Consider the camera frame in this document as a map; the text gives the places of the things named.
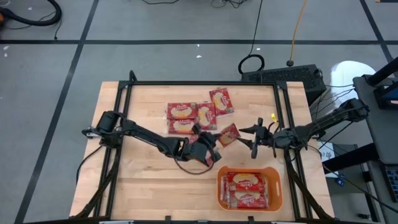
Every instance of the orange plastic bin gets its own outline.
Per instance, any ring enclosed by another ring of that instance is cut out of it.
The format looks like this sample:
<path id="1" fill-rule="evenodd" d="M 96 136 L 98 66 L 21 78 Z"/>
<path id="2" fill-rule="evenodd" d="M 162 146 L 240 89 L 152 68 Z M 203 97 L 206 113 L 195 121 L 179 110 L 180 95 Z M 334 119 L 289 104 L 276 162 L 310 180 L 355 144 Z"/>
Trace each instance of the orange plastic bin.
<path id="1" fill-rule="evenodd" d="M 221 194 L 221 177 L 226 175 L 227 172 L 245 172 L 245 173 L 261 173 L 263 177 L 268 180 L 268 198 L 269 208 L 228 208 L 228 205 L 220 200 Z M 229 211 L 242 211 L 242 212 L 277 212 L 282 207 L 282 184 L 278 171 L 272 167 L 263 169 L 255 168 L 231 168 L 228 166 L 222 167 L 217 175 L 217 201 L 221 208 Z"/>

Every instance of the wooden tabletop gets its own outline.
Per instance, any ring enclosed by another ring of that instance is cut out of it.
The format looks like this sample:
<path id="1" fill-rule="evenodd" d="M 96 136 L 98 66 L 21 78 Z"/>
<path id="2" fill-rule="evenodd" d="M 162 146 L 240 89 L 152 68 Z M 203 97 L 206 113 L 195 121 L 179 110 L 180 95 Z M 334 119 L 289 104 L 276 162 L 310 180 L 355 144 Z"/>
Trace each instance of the wooden tabletop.
<path id="1" fill-rule="evenodd" d="M 117 82 L 102 84 L 93 126 L 96 126 L 103 111 L 113 110 L 117 86 Z M 133 86 L 128 119 L 160 135 L 168 136 L 164 112 L 168 102 L 210 101 L 209 91 L 219 87 L 225 86 Z M 217 118 L 217 131 L 231 123 L 235 123 L 238 128 L 252 126 L 257 122 L 258 117 L 264 119 L 264 125 L 272 122 L 271 114 L 276 115 L 277 111 L 271 86 L 227 87 L 234 113 Z M 295 125 L 311 122 L 302 83 L 288 83 L 288 87 Z M 288 126 L 282 92 L 280 92 L 280 100 L 285 125 Z M 241 135 L 246 139 L 253 138 L 250 134 L 241 133 Z M 85 156 L 98 147 L 98 141 L 99 139 L 88 140 Z M 311 141 L 310 145 L 317 146 L 315 141 Z M 248 216 L 253 216 L 256 221 L 294 220 L 281 150 L 277 151 L 277 158 L 274 159 L 272 149 L 260 146 L 257 159 L 251 159 L 250 150 L 239 141 L 233 142 L 226 148 L 222 148 L 218 143 L 218 148 L 223 158 L 214 165 L 212 170 L 202 175 L 190 175 L 180 170 L 173 159 L 165 157 L 155 147 L 132 137 L 125 137 L 111 218 L 115 220 L 164 220 L 165 216 L 171 215 L 173 220 L 246 221 Z M 70 215 L 80 212 L 98 188 L 104 152 L 103 149 L 95 154 L 81 168 Z M 301 154 L 309 191 L 323 209 L 333 216 L 319 154 L 315 150 L 302 150 Z M 206 169 L 198 161 L 181 162 L 181 164 L 194 172 Z M 217 171 L 223 166 L 275 168 L 282 181 L 284 199 L 282 208 L 274 213 L 223 210 L 216 199 Z M 300 213 L 302 217 L 305 217 L 302 194 L 298 188 L 297 192 Z M 108 191 L 104 193 L 103 202 L 106 202 L 107 198 Z M 104 214 L 104 211 L 103 203 L 101 214 Z"/>

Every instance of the gray floor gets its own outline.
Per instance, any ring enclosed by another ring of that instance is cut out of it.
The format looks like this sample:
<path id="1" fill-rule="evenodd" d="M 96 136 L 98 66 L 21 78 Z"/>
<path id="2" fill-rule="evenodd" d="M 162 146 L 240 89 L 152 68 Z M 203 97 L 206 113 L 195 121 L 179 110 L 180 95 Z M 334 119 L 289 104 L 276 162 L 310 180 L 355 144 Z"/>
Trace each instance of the gray floor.
<path id="1" fill-rule="evenodd" d="M 58 43 L 47 44 L 53 40 L 57 26 L 0 31 L 0 149 L 3 152 L 0 222 L 5 224 L 16 220 L 50 122 L 57 119 L 53 115 L 67 77 L 73 79 L 42 171 L 35 176 L 37 185 L 25 222 L 68 217 L 75 191 L 75 172 L 86 144 L 80 131 L 91 123 L 101 82 L 126 79 L 130 69 L 140 80 L 239 80 L 237 65 L 249 53 L 250 44 L 227 44 L 223 40 L 249 43 L 259 6 L 258 0 L 248 0 L 239 9 L 230 5 L 213 9 L 211 0 L 181 0 L 176 4 L 154 6 L 138 0 L 58 2 L 63 9 Z M 92 5 L 96 3 L 90 29 L 87 36 L 82 36 Z M 398 40 L 398 3 L 377 4 L 366 0 L 366 4 L 384 40 Z M 285 66 L 289 42 L 272 43 L 291 40 L 301 5 L 302 1 L 297 0 L 264 0 L 257 40 L 269 41 L 255 45 L 254 52 L 264 56 L 266 68 Z M 46 1 L 39 0 L 11 0 L 8 7 L 33 19 L 53 11 Z M 23 25 L 11 21 L 7 26 Z M 206 41 L 211 39 L 218 39 L 221 44 Z M 378 42 L 359 0 L 308 0 L 297 39 L 334 41 L 299 43 L 295 47 L 295 65 L 316 64 L 323 70 L 326 83 L 330 82 L 330 68 L 344 60 L 380 69 L 387 63 L 381 44 L 394 44 L 393 41 Z M 145 44 L 101 40 L 189 41 Z M 345 40 L 357 41 L 347 45 Z M 388 50 L 393 57 L 398 56 L 397 45 L 388 45 Z M 78 60 L 76 68 L 70 67 L 74 64 L 73 58 Z M 243 70 L 257 67 L 256 61 L 248 61 Z M 335 142 L 358 145 L 371 142 L 366 124 L 350 128 L 337 136 Z M 336 131 L 338 129 L 333 129 L 329 134 Z M 337 202 L 351 200 L 347 198 L 332 196 L 332 202 L 337 205 Z M 358 205 L 362 203 L 358 203 L 360 200 L 354 198 L 357 203 L 350 206 L 355 208 L 351 210 L 335 206 L 336 216 L 352 220 L 354 212 L 365 210 L 366 213 L 366 208 Z"/>

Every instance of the yellow clip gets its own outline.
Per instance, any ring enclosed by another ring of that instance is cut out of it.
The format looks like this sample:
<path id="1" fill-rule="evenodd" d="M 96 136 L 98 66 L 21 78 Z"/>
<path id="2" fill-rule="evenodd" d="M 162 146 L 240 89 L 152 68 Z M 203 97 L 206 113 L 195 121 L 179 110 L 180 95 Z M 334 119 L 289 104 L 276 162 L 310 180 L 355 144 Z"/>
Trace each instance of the yellow clip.
<path id="1" fill-rule="evenodd" d="M 278 122 L 278 120 L 276 120 L 276 117 L 275 117 L 274 113 L 271 114 L 271 118 L 272 118 L 273 122 L 275 122 L 275 123 Z"/>

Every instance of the black vacuum hose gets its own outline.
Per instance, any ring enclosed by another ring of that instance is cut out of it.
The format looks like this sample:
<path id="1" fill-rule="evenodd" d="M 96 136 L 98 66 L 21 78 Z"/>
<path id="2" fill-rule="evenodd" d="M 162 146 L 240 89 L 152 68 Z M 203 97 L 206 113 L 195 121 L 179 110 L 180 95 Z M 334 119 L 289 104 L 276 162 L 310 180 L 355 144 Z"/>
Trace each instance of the black vacuum hose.
<path id="1" fill-rule="evenodd" d="M 49 26 L 57 23 L 62 17 L 61 7 L 54 0 L 47 0 L 51 5 L 55 8 L 55 15 L 53 18 L 46 21 L 32 21 L 29 19 L 22 18 L 20 16 L 15 15 L 11 10 L 4 9 L 0 7 L 0 14 L 9 19 L 14 19 L 15 21 L 21 22 L 23 24 L 31 25 L 31 26 Z"/>

